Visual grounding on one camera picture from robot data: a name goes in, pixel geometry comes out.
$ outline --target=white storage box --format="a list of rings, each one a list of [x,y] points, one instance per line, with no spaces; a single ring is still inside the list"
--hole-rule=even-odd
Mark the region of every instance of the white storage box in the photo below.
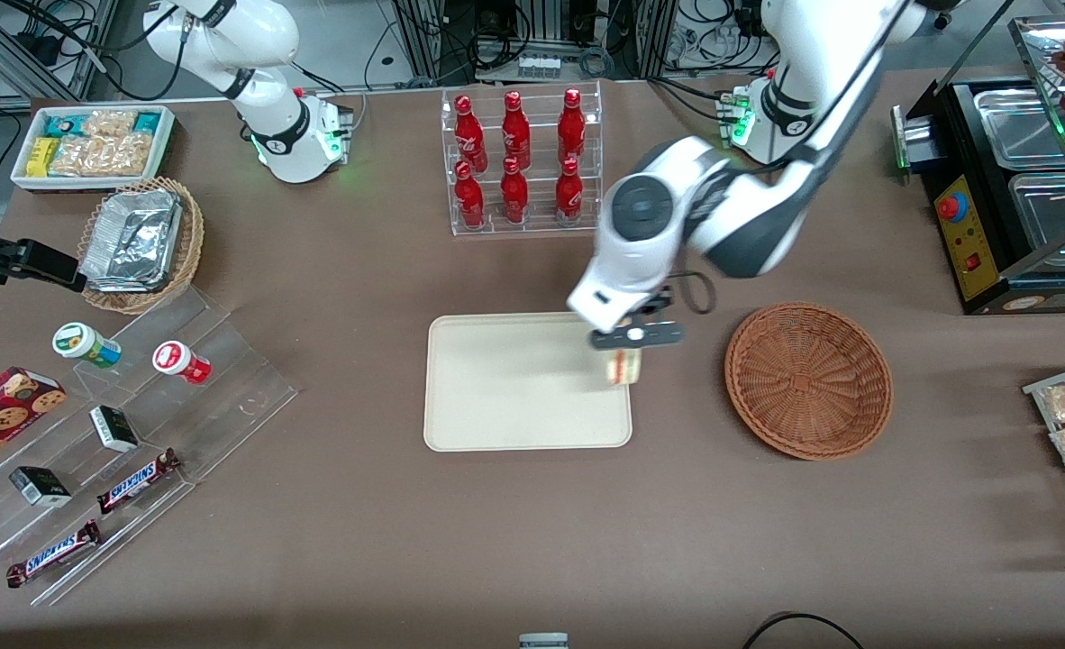
[[[149,149],[149,161],[144,165],[144,173],[140,176],[108,176],[108,177],[63,177],[48,176],[34,177],[27,176],[26,165],[32,152],[32,144],[35,139],[43,136],[48,121],[53,118],[63,118],[68,115],[88,114],[95,110],[108,111],[136,111],[141,114],[160,114],[161,121],[157,124],[157,131],[152,135],[152,148]],[[113,190],[124,188],[125,184],[132,184],[137,180],[146,180],[157,177],[161,169],[161,162],[168,148],[168,137],[171,135],[171,127],[175,118],[168,108],[160,103],[99,103],[99,106],[84,107],[58,107],[40,108],[32,115],[32,124],[24,135],[24,144],[20,147],[20,152],[16,156],[16,164],[13,165],[13,182],[17,188],[29,190],[29,192],[89,192],[89,190]]]

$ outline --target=acrylic stepped display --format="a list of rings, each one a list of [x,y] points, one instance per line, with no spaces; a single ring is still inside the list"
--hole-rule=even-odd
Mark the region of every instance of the acrylic stepped display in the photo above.
[[[0,587],[10,566],[55,547],[89,518],[103,538],[101,546],[75,552],[67,564],[45,568],[19,588],[34,605],[55,603],[112,558],[296,395],[236,332],[228,313],[196,289],[157,305],[112,340],[121,346],[120,362],[108,370],[79,362],[63,382],[70,394],[56,412],[67,416],[46,431],[27,431],[0,452]],[[153,351],[168,340],[208,358],[213,372],[207,382],[191,385],[153,369]],[[140,442],[133,451],[102,445],[89,416],[97,404],[125,411]],[[181,467],[101,517],[97,497],[169,448]],[[58,509],[27,504],[9,480],[17,467],[51,469],[71,500]]]
[[[581,92],[581,112],[585,115],[585,150],[577,160],[577,174],[585,184],[581,212],[574,226],[562,226],[557,220],[557,179],[560,178],[557,123],[564,108],[564,91],[577,87]],[[448,188],[449,222],[454,234],[499,234],[521,232],[572,232],[589,230],[595,226],[604,194],[602,153],[602,106],[599,83],[578,85],[520,86],[521,107],[529,120],[531,164],[524,169],[528,181],[528,216],[522,225],[514,225],[505,217],[501,180],[504,179],[505,145],[501,124],[505,119],[505,99],[493,95],[489,87],[471,87],[445,91],[442,94],[442,142],[445,156],[445,180]],[[455,193],[455,165],[461,160],[457,147],[457,111],[454,99],[458,95],[471,98],[472,112],[479,119],[484,132],[484,148],[488,157],[486,172],[476,174],[484,193],[484,225],[471,229],[459,216]]]

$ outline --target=red bottle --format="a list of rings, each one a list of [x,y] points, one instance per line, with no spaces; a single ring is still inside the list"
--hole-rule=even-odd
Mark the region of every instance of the red bottle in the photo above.
[[[560,165],[561,174],[557,179],[557,223],[572,227],[581,221],[581,193],[585,184],[576,176],[576,159],[569,156]]]
[[[570,87],[564,91],[564,111],[557,123],[557,157],[560,164],[569,156],[581,159],[585,152],[585,114],[581,114],[581,92]]]
[[[505,139],[505,155],[515,156],[521,168],[528,168],[532,164],[532,141],[529,118],[521,110],[520,92],[505,92],[505,121],[501,123],[501,135]]]
[[[501,180],[501,195],[505,197],[505,218],[512,225],[522,225],[529,208],[529,184],[521,173],[517,156],[505,159],[505,177]]]
[[[480,184],[472,177],[472,168],[466,161],[457,161],[454,171],[457,173],[454,193],[457,194],[457,207],[464,227],[470,230],[482,229],[484,193],[480,192]]]
[[[489,168],[489,157],[484,152],[484,129],[472,114],[472,101],[459,95],[454,106],[457,107],[457,148],[461,159],[472,165],[473,173],[484,173]]]

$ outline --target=wicker basket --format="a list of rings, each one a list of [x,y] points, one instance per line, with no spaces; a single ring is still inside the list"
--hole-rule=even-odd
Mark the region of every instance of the wicker basket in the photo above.
[[[196,275],[196,266],[200,262],[200,246],[203,245],[203,216],[200,213],[200,206],[196,205],[189,190],[169,178],[137,181],[134,184],[120,188],[117,193],[147,192],[147,190],[169,190],[176,196],[183,198],[184,201],[184,212],[179,222],[179,233],[176,234],[176,250],[173,254],[171,278],[162,291],[154,293],[101,293],[84,289],[84,299],[93,307],[102,308],[104,311],[126,313],[126,315],[140,315],[157,303],[181,295],[187,285],[192,282],[192,276]],[[77,259],[84,259],[84,252],[88,249],[92,229],[96,227],[99,213],[100,206],[97,205],[97,209],[92,210],[92,217],[84,226],[84,237],[80,239],[79,246],[76,246]]]
[[[852,320],[808,303],[772,305],[742,322],[725,354],[725,387],[758,438],[801,459],[857,455],[892,411],[878,345]]]

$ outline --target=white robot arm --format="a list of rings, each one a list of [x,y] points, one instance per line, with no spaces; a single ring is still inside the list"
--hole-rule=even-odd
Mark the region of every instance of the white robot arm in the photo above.
[[[159,0],[144,13],[144,28],[174,5],[183,11],[153,30],[149,45],[163,61],[181,58],[183,69],[231,99],[274,176],[306,182],[342,163],[344,125],[351,124],[351,114],[297,96],[274,68],[293,61],[299,45],[288,9],[271,0]]]
[[[905,9],[907,0],[766,0],[767,29],[790,44],[783,45],[781,79],[801,79],[799,87],[817,99],[816,123],[771,165],[783,167],[772,185],[686,137],[653,149],[608,190],[594,257],[569,296],[569,307],[595,328],[594,346],[681,341],[678,324],[649,324],[641,313],[658,308],[683,243],[726,277],[756,277],[784,259],[805,207],[873,100],[881,46]],[[824,16],[840,16],[840,29],[829,29]]]

